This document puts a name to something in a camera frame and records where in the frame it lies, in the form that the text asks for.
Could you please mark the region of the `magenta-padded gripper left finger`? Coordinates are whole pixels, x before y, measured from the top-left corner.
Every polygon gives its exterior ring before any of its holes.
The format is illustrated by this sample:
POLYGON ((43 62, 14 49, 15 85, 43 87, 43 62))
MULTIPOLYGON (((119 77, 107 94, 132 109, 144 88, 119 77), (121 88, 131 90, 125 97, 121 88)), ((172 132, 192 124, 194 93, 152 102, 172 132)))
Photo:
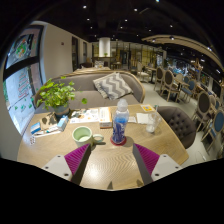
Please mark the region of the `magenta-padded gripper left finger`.
POLYGON ((44 165, 42 169, 79 185, 84 175, 90 154, 91 146, 86 144, 65 156, 56 155, 44 165))

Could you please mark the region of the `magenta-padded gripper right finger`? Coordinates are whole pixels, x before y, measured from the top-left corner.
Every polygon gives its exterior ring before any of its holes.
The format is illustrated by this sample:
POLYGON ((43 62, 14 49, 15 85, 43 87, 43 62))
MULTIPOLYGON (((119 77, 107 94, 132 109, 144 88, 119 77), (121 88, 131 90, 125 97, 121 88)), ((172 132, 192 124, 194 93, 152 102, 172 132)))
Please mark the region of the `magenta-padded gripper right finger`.
POLYGON ((145 185, 182 169, 167 154, 158 155, 136 143, 133 144, 133 154, 145 185))

